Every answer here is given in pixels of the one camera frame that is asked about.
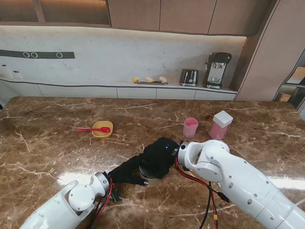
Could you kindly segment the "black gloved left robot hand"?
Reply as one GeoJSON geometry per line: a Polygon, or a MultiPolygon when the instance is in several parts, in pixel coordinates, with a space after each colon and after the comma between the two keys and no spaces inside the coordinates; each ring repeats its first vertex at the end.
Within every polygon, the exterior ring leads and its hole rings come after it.
{"type": "Polygon", "coordinates": [[[134,156],[110,171],[108,173],[108,177],[110,177],[112,179],[112,183],[115,184],[134,184],[146,186],[149,184],[147,180],[133,174],[134,170],[139,168],[140,162],[141,156],[134,156]]]}

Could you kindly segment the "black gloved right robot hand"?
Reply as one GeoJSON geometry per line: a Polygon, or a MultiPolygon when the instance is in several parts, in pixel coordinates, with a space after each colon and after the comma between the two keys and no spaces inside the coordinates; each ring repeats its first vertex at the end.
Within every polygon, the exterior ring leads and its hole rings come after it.
{"type": "Polygon", "coordinates": [[[145,147],[139,165],[141,174],[148,179],[162,179],[174,164],[178,148],[175,141],[166,137],[160,137],[145,147]]]}

